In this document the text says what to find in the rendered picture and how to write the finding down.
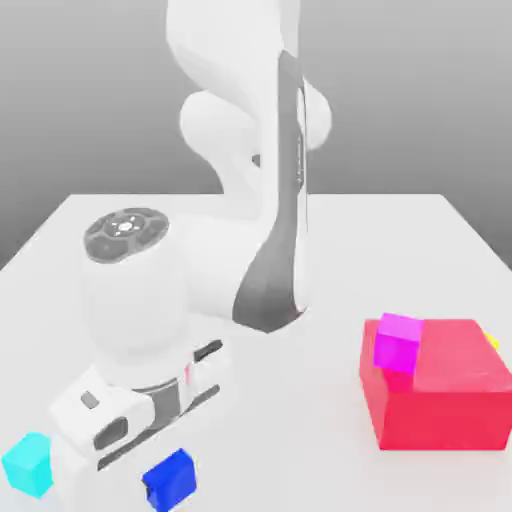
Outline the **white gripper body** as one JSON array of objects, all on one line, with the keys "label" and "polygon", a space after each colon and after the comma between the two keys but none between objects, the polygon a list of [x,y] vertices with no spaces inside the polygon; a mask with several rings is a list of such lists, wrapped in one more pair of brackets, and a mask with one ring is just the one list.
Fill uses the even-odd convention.
[{"label": "white gripper body", "polygon": [[182,417],[102,468],[97,473],[98,484],[140,481],[144,473],[176,450],[192,453],[196,444],[222,429],[231,419],[231,378],[219,377],[203,395],[204,399]]}]

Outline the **small cyan cube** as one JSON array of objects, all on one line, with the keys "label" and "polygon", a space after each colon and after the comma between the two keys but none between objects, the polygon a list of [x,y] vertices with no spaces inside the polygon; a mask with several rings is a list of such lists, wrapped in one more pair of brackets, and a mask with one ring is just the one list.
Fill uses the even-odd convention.
[{"label": "small cyan cube", "polygon": [[2,456],[8,483],[34,498],[41,498],[53,485],[50,438],[38,432],[27,433]]}]

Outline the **large red box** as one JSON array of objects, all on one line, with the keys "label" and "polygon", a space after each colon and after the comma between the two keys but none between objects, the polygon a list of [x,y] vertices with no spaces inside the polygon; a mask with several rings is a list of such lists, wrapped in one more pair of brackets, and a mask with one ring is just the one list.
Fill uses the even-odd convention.
[{"label": "large red box", "polygon": [[512,372],[471,319],[427,319],[412,375],[373,363],[378,322],[364,323],[359,376],[382,450],[503,450]]}]

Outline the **small magenta cube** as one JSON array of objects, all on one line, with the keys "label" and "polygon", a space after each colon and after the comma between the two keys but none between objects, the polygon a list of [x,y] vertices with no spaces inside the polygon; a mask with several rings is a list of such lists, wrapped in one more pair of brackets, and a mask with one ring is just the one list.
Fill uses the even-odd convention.
[{"label": "small magenta cube", "polygon": [[384,313],[377,324],[373,363],[387,370],[413,375],[424,321]]}]

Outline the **small blue cube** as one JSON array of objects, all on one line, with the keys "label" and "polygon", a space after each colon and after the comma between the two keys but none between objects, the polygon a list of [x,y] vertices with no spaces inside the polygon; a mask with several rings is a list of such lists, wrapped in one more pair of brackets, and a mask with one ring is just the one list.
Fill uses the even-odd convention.
[{"label": "small blue cube", "polygon": [[178,449],[142,476],[146,498],[156,512],[170,512],[197,489],[192,457]]}]

